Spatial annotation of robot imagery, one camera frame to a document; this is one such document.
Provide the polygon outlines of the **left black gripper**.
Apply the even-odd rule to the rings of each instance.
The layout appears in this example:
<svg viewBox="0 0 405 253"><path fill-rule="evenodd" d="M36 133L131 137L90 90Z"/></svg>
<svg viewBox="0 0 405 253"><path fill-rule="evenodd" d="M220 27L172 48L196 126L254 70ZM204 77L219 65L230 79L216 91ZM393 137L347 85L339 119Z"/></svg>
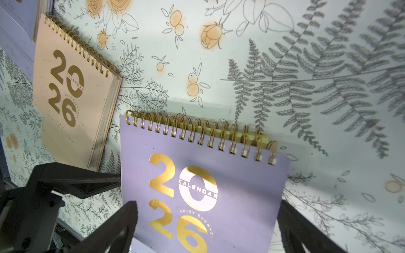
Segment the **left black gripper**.
<svg viewBox="0 0 405 253"><path fill-rule="evenodd" d="M26 187L32 191L22 187L1 194L2 253L64 252L52 237L65 202L52 190L85 199L121 187L121 175L52 162L35 166Z"/></svg>

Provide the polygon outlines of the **yellow-green 2026 desk calendar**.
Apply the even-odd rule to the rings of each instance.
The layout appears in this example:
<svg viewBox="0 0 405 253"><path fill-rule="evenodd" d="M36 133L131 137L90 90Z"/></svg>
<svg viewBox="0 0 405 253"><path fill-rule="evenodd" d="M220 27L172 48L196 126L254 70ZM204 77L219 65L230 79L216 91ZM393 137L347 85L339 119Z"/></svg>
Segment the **yellow-green 2026 desk calendar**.
<svg viewBox="0 0 405 253"><path fill-rule="evenodd" d="M224 146L226 141L230 141L232 145L241 143L263 149L276 148L278 145L276 140L262 135L260 131L250 133L247 125L243 127L242 131L239 131L237 124L228 125L226 122L222 125L217 122L210 124L208 121L173 123L170 135L172 137L179 135L182 140L207 145L210 148L214 146L215 141L219 142L220 147Z"/></svg>

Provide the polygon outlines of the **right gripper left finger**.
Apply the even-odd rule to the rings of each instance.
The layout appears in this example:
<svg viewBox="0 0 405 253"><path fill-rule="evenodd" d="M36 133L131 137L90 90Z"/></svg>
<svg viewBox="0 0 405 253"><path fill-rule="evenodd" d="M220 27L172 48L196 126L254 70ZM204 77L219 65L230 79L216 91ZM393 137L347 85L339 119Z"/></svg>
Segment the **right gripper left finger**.
<svg viewBox="0 0 405 253"><path fill-rule="evenodd" d="M128 253L138 222L136 201L129 201L71 253Z"/></svg>

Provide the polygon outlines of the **peach 2026 desk calendar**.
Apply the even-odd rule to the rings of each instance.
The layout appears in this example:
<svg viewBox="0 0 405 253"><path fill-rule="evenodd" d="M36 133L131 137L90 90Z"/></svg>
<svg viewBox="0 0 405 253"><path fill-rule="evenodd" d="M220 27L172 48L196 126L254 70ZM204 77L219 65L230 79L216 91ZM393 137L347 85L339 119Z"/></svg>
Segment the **peach 2026 desk calendar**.
<svg viewBox="0 0 405 253"><path fill-rule="evenodd" d="M33 105L42 144L60 163L98 171L122 79L74 31L41 15L33 67Z"/></svg>

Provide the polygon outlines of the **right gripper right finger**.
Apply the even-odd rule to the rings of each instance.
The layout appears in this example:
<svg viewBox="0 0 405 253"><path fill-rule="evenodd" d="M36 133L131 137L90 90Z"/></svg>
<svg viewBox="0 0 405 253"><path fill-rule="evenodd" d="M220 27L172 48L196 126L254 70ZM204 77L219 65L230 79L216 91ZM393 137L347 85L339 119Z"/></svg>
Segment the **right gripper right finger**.
<svg viewBox="0 0 405 253"><path fill-rule="evenodd" d="M286 253L345 253L287 201L282 200L277 222Z"/></svg>

